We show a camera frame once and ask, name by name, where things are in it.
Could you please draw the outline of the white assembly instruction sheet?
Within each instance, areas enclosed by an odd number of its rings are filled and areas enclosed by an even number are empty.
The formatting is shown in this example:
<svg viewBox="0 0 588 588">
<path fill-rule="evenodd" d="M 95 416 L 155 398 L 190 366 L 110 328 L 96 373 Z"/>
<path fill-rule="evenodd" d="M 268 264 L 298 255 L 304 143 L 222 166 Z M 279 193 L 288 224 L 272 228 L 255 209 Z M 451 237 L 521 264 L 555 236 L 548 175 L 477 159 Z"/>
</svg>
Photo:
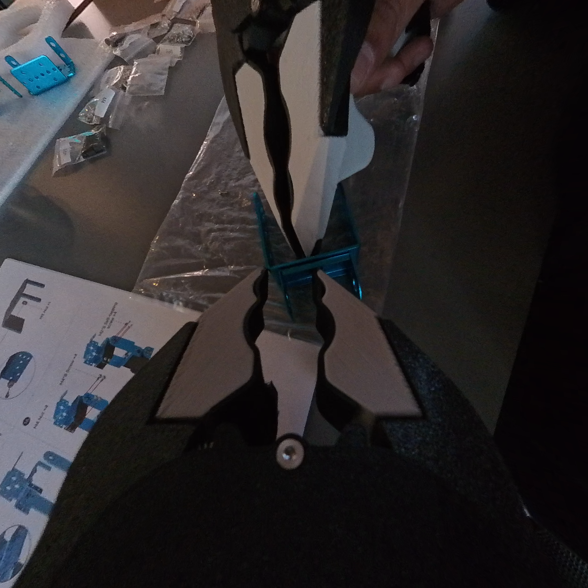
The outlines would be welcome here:
<svg viewBox="0 0 588 588">
<path fill-rule="evenodd" d="M 49 587 L 108 505 L 178 457 L 155 419 L 201 314 L 1 266 L 1 587 Z"/>
</svg>

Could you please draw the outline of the clear plastic bag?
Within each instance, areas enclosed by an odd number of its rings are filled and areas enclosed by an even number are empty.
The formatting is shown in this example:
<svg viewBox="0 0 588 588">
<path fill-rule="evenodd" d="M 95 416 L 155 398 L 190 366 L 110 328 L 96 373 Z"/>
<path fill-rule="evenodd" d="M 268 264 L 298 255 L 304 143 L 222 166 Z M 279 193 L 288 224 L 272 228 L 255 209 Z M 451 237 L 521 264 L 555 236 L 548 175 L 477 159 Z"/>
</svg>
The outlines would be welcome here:
<svg viewBox="0 0 588 588">
<path fill-rule="evenodd" d="M 369 165 L 338 182 L 336 189 L 342 185 L 359 239 L 360 301 L 379 314 L 401 223 L 422 97 L 420 86 L 412 79 L 408 85 L 402 81 L 390 91 L 371 94 L 358 102 L 353 94 L 350 97 L 350 106 L 356 107 L 373 130 L 375 149 Z M 221 196 L 218 190 L 228 190 L 229 194 Z M 274 217 L 243 152 L 224 98 L 179 196 L 152 243 L 139 276 L 139 290 L 180 307 L 204 311 L 245 278 L 248 271 L 265 269 L 265 330 L 318 343 L 311 283 L 289 290 L 295 317 L 290 319 L 282 291 L 265 268 L 254 193 L 264 199 L 266 214 Z M 297 259 L 306 258 L 321 241 L 301 242 L 304 256 L 296 256 L 290 249 Z"/>
</svg>

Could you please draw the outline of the blue perforated metal bracket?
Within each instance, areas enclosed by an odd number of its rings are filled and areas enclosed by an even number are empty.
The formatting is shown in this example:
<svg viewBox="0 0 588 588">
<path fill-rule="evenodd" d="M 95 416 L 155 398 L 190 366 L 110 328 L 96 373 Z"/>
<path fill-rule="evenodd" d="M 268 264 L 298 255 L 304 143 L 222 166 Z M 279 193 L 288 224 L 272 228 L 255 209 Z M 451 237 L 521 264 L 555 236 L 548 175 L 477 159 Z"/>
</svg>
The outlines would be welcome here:
<svg viewBox="0 0 588 588">
<path fill-rule="evenodd" d="M 5 61 L 10 67 L 11 75 L 32 96 L 57 87 L 76 75 L 76 66 L 70 56 L 52 36 L 45 37 L 45 42 L 61 59 L 63 65 L 58 65 L 47 55 L 39 55 L 25 63 L 19 63 L 13 56 L 8 55 Z"/>
</svg>

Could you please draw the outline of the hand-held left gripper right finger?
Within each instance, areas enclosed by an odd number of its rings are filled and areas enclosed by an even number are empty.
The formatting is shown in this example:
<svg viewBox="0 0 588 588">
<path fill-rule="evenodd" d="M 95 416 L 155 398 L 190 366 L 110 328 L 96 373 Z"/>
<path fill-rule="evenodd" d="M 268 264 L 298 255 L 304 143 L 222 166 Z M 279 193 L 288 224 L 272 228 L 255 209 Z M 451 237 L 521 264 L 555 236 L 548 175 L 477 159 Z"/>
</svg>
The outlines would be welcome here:
<svg viewBox="0 0 588 588">
<path fill-rule="evenodd" d="M 362 431 L 369 445 L 391 445 L 385 421 L 421 418 L 417 402 L 376 313 L 324 271 L 315 273 L 318 410 L 340 433 Z"/>
</svg>

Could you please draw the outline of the brown cardboard box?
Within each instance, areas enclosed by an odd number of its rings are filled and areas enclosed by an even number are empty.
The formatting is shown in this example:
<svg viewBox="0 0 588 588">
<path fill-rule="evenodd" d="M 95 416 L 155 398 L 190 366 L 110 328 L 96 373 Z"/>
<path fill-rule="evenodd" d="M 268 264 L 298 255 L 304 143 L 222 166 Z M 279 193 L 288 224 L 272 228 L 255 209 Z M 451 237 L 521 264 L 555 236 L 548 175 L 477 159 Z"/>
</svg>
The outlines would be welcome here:
<svg viewBox="0 0 588 588">
<path fill-rule="evenodd" d="M 165 10 L 169 1 L 92 1 L 82 16 L 104 29 L 131 24 Z"/>
</svg>

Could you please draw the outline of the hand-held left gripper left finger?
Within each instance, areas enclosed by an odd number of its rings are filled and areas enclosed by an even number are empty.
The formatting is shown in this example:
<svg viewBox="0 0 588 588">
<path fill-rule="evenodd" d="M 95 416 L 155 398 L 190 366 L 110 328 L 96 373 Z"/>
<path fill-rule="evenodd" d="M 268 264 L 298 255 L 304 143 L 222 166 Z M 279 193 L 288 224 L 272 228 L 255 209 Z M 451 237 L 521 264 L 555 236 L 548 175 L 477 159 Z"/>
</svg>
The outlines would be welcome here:
<svg viewBox="0 0 588 588">
<path fill-rule="evenodd" d="M 268 272 L 256 269 L 200 316 L 156 413 L 195 423 L 189 447 L 211 446 L 225 424 L 247 445 L 274 443 L 277 391 L 265 383 L 256 346 L 267 296 Z"/>
</svg>

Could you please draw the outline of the person's right hand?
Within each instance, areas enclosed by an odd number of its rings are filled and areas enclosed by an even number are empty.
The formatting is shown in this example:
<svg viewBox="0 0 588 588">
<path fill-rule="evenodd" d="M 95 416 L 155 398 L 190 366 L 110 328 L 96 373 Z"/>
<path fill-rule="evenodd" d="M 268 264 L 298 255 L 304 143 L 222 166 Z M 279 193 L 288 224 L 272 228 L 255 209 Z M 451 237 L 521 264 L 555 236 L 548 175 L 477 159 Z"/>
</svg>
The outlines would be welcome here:
<svg viewBox="0 0 588 588">
<path fill-rule="evenodd" d="M 350 76 L 356 97 L 387 91 L 424 64 L 433 52 L 429 35 L 408 42 L 396 55 L 391 50 L 423 1 L 376 1 L 364 42 Z"/>
</svg>

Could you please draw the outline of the white foam sheet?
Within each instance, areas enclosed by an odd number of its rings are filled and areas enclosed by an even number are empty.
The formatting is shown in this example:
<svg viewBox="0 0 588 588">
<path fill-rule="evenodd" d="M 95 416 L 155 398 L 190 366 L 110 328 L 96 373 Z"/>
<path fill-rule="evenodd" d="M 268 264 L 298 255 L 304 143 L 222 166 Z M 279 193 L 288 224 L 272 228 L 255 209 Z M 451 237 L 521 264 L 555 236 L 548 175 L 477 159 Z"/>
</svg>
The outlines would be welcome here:
<svg viewBox="0 0 588 588">
<path fill-rule="evenodd" d="M 90 89 L 109 61 L 99 41 L 64 38 L 74 8 L 69 1 L 14 1 L 1 11 L 1 77 L 23 98 L 1 84 L 1 204 L 24 178 L 74 107 Z M 8 55 L 25 63 L 47 55 L 58 65 L 61 59 L 48 47 L 52 36 L 70 56 L 76 75 L 40 95 L 30 95 L 10 72 Z"/>
</svg>

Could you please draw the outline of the dark grey desk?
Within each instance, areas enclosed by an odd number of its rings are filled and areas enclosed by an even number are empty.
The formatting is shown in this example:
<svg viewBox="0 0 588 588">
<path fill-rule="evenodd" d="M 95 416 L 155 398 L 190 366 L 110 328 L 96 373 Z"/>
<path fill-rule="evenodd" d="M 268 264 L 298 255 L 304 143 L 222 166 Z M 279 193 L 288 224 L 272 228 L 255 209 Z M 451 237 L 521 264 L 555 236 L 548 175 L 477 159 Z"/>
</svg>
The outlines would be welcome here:
<svg viewBox="0 0 588 588">
<path fill-rule="evenodd" d="M 586 17 L 584 1 L 504 12 L 465 1 L 439 26 L 384 314 L 491 432 L 555 218 Z M 107 155 L 53 177 L 51 141 L 1 208 L 1 261 L 131 290 L 221 97 L 203 35 Z"/>
</svg>

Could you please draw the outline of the short blue metal U bracket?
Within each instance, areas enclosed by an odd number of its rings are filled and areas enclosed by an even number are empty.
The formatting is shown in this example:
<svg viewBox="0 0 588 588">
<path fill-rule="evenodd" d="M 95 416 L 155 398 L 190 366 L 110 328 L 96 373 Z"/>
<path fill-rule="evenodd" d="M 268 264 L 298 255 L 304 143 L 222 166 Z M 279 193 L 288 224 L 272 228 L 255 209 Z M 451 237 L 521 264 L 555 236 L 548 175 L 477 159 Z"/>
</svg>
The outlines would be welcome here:
<svg viewBox="0 0 588 588">
<path fill-rule="evenodd" d="M 332 279 L 339 280 L 347 290 L 361 300 L 363 293 L 357 274 L 359 251 L 360 245 L 355 244 L 332 252 L 279 264 L 275 264 L 272 255 L 264 251 L 265 268 L 272 274 L 282 291 L 290 319 L 295 317 L 289 290 L 311 283 L 315 270 L 322 270 Z"/>
</svg>

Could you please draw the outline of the long blue metal U bracket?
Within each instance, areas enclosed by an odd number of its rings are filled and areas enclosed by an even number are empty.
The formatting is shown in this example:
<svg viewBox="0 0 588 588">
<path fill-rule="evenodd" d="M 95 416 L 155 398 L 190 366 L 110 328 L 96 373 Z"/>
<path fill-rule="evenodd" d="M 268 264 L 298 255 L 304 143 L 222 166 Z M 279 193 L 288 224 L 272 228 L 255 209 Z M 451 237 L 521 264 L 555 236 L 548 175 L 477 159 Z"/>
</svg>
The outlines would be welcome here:
<svg viewBox="0 0 588 588">
<path fill-rule="evenodd" d="M 263 207 L 264 199 L 261 195 L 254 193 L 253 202 L 258 220 L 263 257 L 264 251 L 267 251 L 272 255 L 275 264 L 298 260 L 291 251 L 289 244 L 275 221 L 275 218 L 266 214 Z M 355 244 L 359 244 L 355 222 L 343 187 L 339 184 L 334 195 L 334 202 L 325 236 L 320 242 L 318 249 L 309 257 L 316 254 L 332 252 Z"/>
</svg>

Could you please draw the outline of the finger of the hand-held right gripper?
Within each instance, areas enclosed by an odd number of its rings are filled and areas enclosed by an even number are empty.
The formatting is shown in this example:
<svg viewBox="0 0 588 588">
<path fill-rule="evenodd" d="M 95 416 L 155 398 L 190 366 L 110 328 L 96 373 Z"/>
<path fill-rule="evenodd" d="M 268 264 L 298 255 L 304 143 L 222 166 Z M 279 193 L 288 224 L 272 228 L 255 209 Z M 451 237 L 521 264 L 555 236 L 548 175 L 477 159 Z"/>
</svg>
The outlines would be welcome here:
<svg viewBox="0 0 588 588">
<path fill-rule="evenodd" d="M 236 73 L 236 88 L 248 158 L 286 240 L 296 256 L 304 256 L 291 218 L 290 128 L 276 70 L 268 63 L 245 63 Z"/>
<path fill-rule="evenodd" d="M 325 136 L 319 123 L 320 12 L 308 6 L 296 15 L 279 61 L 291 129 L 291 220 L 300 242 L 324 237 L 343 160 L 343 137 Z"/>
</svg>

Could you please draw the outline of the pile of small parts bags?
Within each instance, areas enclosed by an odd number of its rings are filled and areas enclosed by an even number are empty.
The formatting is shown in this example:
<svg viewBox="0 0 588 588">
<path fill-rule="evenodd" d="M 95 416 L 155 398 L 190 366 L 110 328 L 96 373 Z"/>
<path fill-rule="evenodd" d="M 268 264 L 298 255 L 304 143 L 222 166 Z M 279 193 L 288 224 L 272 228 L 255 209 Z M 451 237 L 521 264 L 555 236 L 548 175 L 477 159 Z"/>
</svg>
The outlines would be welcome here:
<svg viewBox="0 0 588 588">
<path fill-rule="evenodd" d="M 104 39 L 121 64 L 106 70 L 93 95 L 78 113 L 88 130 L 56 140 L 52 174 L 70 173 L 74 166 L 107 153 L 107 130 L 120 129 L 132 98 L 165 94 L 170 69 L 199 33 L 213 33 L 210 1 L 166 1 L 163 10 L 120 26 Z"/>
</svg>

